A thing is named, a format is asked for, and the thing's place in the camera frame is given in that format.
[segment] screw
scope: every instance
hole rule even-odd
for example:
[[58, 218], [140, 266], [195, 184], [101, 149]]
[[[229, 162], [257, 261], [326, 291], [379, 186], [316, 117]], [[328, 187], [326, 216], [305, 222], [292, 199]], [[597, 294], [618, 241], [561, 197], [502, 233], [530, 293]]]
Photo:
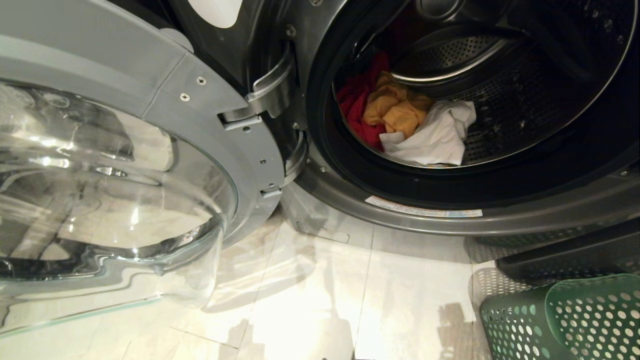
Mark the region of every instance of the screw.
[[285, 33], [287, 34], [288, 37], [290, 38], [294, 38], [296, 37], [296, 34], [298, 33], [296, 31], [296, 27], [291, 25], [291, 24], [287, 24], [287, 26], [285, 27]]

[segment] label sticker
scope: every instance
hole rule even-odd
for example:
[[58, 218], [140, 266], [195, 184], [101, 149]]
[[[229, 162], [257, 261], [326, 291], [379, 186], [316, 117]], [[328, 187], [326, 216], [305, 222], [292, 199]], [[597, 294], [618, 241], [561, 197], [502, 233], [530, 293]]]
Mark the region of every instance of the label sticker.
[[384, 209], [397, 211], [398, 213], [405, 213], [411, 215], [418, 215], [421, 217], [435, 217], [435, 218], [477, 218], [481, 217], [482, 209], [474, 210], [432, 210], [414, 208], [413, 206], [407, 206], [391, 202], [389, 200], [381, 199], [377, 196], [368, 197], [365, 202], [371, 205], [379, 206]]

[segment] washing machine door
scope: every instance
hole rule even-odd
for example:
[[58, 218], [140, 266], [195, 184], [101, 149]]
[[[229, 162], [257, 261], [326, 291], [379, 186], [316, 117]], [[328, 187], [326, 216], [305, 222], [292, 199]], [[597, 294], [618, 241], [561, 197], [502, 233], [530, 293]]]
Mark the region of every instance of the washing machine door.
[[52, 338], [68, 357], [113, 310], [155, 304], [131, 327], [202, 304], [223, 240], [278, 204], [284, 163], [256, 114], [286, 106], [291, 56], [243, 96], [114, 4], [2, 8], [0, 354]]

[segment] tile floor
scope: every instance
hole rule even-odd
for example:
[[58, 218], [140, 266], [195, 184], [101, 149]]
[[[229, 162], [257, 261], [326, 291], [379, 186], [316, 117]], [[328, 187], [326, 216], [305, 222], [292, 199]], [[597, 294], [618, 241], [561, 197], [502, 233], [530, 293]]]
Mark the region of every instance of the tile floor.
[[472, 281], [487, 267], [301, 234], [277, 213], [223, 251], [208, 305], [109, 359], [489, 360]]

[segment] orange towel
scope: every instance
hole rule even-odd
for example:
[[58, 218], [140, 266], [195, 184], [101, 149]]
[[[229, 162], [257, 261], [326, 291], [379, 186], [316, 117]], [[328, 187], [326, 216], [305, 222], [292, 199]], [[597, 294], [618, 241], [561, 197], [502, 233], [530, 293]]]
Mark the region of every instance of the orange towel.
[[381, 71], [376, 90], [369, 94], [362, 119], [371, 126], [384, 124], [388, 133], [402, 131], [409, 138], [427, 116], [433, 101], [414, 94], [391, 74]]

